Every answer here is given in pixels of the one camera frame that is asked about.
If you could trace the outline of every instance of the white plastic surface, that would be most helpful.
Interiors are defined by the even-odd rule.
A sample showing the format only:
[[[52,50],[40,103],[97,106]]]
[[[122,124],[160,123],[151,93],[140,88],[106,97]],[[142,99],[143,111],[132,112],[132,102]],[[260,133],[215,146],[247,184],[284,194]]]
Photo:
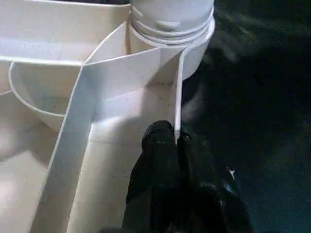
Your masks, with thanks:
[[[186,44],[201,37],[213,17],[214,0],[131,0],[140,34],[157,43]]]
[[[57,134],[11,91],[0,107],[0,232],[20,233],[31,226]]]
[[[213,18],[167,46],[132,27],[129,5],[0,3],[0,232],[119,228],[144,131],[167,119],[178,138]]]
[[[79,66],[14,62],[9,82],[16,97],[58,132],[79,71]]]

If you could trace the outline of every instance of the round compartment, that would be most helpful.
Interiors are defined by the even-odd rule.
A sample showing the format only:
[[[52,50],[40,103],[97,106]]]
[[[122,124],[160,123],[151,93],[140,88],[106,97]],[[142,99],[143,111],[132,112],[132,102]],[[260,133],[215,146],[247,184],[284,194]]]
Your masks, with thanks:
[[[80,66],[11,64],[9,83],[16,97],[54,131],[59,131]]]

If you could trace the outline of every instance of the dark fabric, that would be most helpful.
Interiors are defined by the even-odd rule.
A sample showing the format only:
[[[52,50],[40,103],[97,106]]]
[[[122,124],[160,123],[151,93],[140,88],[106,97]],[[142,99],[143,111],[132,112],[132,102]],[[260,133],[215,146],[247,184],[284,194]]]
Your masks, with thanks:
[[[235,170],[257,233],[311,232],[309,1],[216,1],[184,125]]]
[[[142,154],[130,178],[123,229],[166,232],[178,226],[181,208],[177,148],[171,124],[158,121],[142,139]]]

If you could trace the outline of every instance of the black object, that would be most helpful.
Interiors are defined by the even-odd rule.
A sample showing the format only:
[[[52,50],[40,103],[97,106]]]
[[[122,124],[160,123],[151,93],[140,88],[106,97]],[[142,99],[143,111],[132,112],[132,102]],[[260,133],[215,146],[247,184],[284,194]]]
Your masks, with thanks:
[[[175,145],[167,121],[152,124],[132,174],[123,229],[138,232],[250,233],[246,206],[230,170],[204,136],[182,132]]]
[[[216,0],[182,122],[236,170],[256,233],[311,232],[311,1]]]

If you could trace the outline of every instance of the dark background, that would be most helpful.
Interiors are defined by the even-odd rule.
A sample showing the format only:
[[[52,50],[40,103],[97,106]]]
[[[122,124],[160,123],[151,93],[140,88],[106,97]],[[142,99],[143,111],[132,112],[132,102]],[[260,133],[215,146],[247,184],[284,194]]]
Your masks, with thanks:
[[[215,34],[183,86],[183,124],[236,171],[259,233],[311,233],[310,15],[307,0],[217,0]]]

